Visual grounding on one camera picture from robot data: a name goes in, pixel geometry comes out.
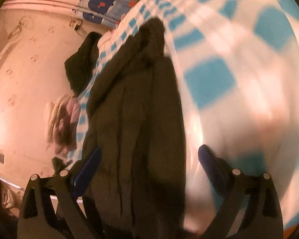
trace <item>dark green cloth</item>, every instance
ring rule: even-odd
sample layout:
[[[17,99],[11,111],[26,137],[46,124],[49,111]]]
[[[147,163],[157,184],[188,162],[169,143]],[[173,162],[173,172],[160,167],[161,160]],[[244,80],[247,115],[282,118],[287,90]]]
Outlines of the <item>dark green cloth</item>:
[[[64,63],[70,87],[77,96],[87,87],[92,78],[92,71],[98,58],[97,43],[101,36],[96,32],[89,33],[78,51]]]
[[[164,27],[155,18],[129,37],[96,78],[83,157],[102,163],[91,192],[102,221],[140,239],[171,239],[182,225],[185,133]]]

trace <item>crumpled cloth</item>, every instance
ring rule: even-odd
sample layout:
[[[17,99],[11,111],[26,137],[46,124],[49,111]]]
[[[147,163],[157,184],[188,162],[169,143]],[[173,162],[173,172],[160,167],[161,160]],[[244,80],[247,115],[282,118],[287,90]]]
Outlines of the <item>crumpled cloth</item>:
[[[46,104],[44,118],[46,122],[45,139],[52,145],[56,155],[66,155],[77,147],[76,131],[80,115],[77,98],[60,96],[55,103]]]

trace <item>checkered bag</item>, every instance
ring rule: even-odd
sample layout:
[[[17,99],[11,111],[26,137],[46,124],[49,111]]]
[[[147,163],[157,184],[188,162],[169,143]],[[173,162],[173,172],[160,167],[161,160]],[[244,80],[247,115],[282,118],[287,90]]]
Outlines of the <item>checkered bag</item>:
[[[97,75],[152,17],[165,26],[186,134],[184,227],[204,232],[222,204],[198,162],[207,144],[248,175],[269,172],[285,227],[299,221],[299,7],[294,0],[141,0],[100,47],[78,102],[74,162],[88,131]]]

